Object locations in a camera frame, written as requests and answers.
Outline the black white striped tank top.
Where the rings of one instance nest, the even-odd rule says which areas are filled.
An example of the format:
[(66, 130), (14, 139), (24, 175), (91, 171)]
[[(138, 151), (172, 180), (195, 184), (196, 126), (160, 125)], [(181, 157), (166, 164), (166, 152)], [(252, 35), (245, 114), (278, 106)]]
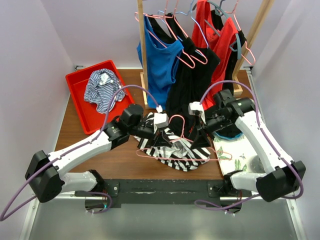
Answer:
[(206, 164), (210, 160), (210, 151), (205, 147), (191, 148), (192, 141), (179, 133), (176, 135), (169, 127), (164, 129), (164, 133), (171, 141), (171, 146), (147, 147), (148, 139), (135, 136), (138, 141), (138, 150), (146, 154), (148, 158), (154, 158), (162, 164), (183, 172), (196, 170), (199, 166)]

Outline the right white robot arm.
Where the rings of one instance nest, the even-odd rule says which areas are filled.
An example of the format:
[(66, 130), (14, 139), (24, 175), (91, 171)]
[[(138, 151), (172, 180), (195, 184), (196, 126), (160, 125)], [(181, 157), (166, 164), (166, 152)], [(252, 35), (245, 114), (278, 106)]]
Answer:
[(216, 104), (207, 110), (197, 101), (188, 105), (188, 113), (195, 118), (191, 148), (209, 147), (215, 132), (234, 125), (248, 139), (264, 169), (264, 173), (235, 170), (225, 174), (223, 192), (233, 197), (240, 190), (253, 191), (266, 202), (287, 197), (295, 191), (302, 194), (306, 166), (302, 161), (294, 161), (280, 147), (253, 101), (248, 97), (236, 99), (228, 89), (215, 94), (214, 100)]

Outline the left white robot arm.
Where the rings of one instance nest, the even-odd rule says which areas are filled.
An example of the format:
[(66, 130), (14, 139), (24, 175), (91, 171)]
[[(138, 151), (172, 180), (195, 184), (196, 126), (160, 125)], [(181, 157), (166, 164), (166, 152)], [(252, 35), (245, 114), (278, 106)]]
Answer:
[(99, 196), (105, 187), (104, 179), (96, 170), (75, 173), (71, 170), (85, 161), (109, 152), (126, 143), (130, 136), (147, 140), (147, 147), (168, 145), (162, 137), (169, 125), (169, 117), (159, 106), (153, 115), (153, 124), (147, 125), (144, 109), (130, 104), (101, 130), (64, 149), (46, 154), (36, 152), (25, 173), (25, 179), (41, 203), (54, 199), (60, 193), (88, 192)]

